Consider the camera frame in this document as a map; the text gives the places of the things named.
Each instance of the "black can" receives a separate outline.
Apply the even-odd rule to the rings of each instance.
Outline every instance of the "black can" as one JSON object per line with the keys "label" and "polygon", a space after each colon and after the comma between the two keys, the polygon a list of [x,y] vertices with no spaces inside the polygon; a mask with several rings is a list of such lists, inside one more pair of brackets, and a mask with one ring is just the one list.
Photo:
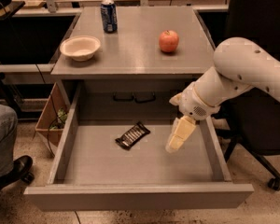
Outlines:
{"label": "black can", "polygon": [[113,0],[104,0],[101,4],[103,28],[106,33],[114,33],[118,30],[116,6]]}

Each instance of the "red apple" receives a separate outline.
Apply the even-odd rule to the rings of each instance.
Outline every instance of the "red apple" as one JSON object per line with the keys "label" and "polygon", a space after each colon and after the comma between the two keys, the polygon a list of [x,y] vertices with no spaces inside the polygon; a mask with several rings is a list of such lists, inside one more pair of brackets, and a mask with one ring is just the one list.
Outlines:
{"label": "red apple", "polygon": [[159,36],[159,46],[163,52],[173,52],[176,50],[179,42],[177,32],[173,30],[163,31]]}

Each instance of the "chair wheel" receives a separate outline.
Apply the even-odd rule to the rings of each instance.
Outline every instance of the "chair wheel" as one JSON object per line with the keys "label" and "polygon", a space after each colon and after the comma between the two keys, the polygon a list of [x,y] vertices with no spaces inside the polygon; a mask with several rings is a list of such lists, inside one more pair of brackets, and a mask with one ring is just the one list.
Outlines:
{"label": "chair wheel", "polygon": [[21,181],[25,182],[26,184],[31,184],[33,182],[33,180],[35,180],[35,176],[34,174],[28,172],[26,175],[24,175],[22,178],[21,178]]}
{"label": "chair wheel", "polygon": [[268,187],[273,190],[280,190],[280,179],[272,178],[268,183]]}

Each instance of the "person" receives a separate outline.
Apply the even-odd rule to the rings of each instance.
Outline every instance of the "person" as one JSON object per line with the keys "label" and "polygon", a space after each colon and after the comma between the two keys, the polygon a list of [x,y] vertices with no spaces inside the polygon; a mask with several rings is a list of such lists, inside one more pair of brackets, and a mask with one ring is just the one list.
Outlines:
{"label": "person", "polygon": [[25,178],[33,164],[33,160],[26,155],[13,160],[17,126],[16,112],[9,106],[0,105],[0,190]]}

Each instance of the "drawer handle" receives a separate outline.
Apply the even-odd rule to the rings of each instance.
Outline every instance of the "drawer handle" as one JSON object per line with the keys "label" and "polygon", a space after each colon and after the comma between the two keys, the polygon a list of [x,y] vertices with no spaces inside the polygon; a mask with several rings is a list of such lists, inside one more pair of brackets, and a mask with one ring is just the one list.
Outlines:
{"label": "drawer handle", "polygon": [[147,102],[152,102],[152,101],[155,101],[156,100],[156,95],[155,95],[155,92],[152,92],[151,93],[152,97],[150,99],[147,99],[147,100],[142,100],[142,101],[139,101],[136,97],[136,95],[134,95],[134,101],[138,104],[141,104],[141,103],[147,103]]}
{"label": "drawer handle", "polygon": [[134,99],[133,93],[131,94],[131,97],[128,97],[128,98],[118,98],[117,94],[115,92],[113,93],[113,100],[117,101],[117,102],[133,101],[133,99]]}

